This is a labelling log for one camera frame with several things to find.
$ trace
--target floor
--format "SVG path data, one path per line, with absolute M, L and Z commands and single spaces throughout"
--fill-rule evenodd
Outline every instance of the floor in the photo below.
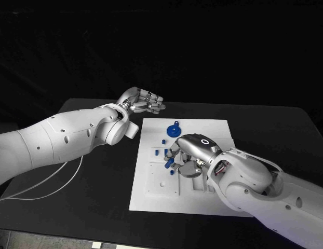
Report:
M 101 244 L 97 248 L 117 249 L 117 245 Z M 92 242 L 0 231 L 0 249 L 92 249 Z

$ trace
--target white pegboard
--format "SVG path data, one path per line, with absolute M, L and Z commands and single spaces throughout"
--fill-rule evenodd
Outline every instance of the white pegboard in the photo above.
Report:
M 206 185 L 206 170 L 198 178 L 190 179 L 179 174 L 170 175 L 170 169 L 164 168 L 164 149 L 170 148 L 177 139 L 166 133 L 175 121 L 179 121 L 180 136 L 202 134 L 216 142 L 222 150 L 235 147 L 226 120 L 144 119 L 130 210 L 251 217 L 248 213 L 231 210 L 222 203 L 215 189 Z

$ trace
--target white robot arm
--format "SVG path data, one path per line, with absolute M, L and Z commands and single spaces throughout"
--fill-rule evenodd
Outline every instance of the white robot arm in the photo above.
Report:
M 179 152 L 183 165 L 173 163 Z M 225 205 L 235 211 L 248 212 L 304 248 L 323 248 L 323 188 L 244 151 L 235 148 L 222 151 L 216 143 L 199 134 L 177 138 L 164 160 L 189 178 L 198 177 L 206 167 L 208 184 Z M 264 163 L 278 172 L 271 172 Z
M 131 113 L 159 114 L 163 98 L 130 88 L 115 104 L 53 115 L 30 127 L 0 134 L 0 185 L 26 171 L 68 162 L 98 145 L 114 145 L 124 135 L 134 138 Z

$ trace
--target table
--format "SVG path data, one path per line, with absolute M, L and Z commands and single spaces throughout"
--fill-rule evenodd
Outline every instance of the table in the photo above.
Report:
M 69 99 L 59 112 L 95 108 L 115 100 Z M 226 119 L 235 146 L 276 162 L 283 170 L 323 187 L 323 138 L 300 108 L 169 103 L 143 118 Z M 255 218 L 128 211 L 140 132 L 85 155 L 79 173 L 55 195 L 34 201 L 0 202 L 0 229 L 151 248 L 302 248 Z M 71 178 L 79 159 L 23 197 L 39 197 Z M 42 181 L 60 164 L 26 172 L 11 181 L 11 194 Z

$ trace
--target robotic hand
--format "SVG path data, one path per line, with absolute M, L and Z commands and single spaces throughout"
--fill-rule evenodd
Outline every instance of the robotic hand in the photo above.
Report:
M 179 152 L 183 165 L 173 162 Z M 235 148 L 222 151 L 199 134 L 176 139 L 164 160 L 183 177 L 198 177 L 205 168 L 208 184 L 232 210 L 248 212 L 304 248 L 323 248 L 323 189 L 319 186 L 247 152 Z M 274 166 L 278 172 L 271 172 L 264 164 Z
M 0 134 L 0 185 L 26 171 L 68 162 L 98 145 L 114 145 L 124 135 L 134 138 L 133 113 L 166 109 L 163 98 L 130 88 L 115 104 L 53 115 L 30 127 Z

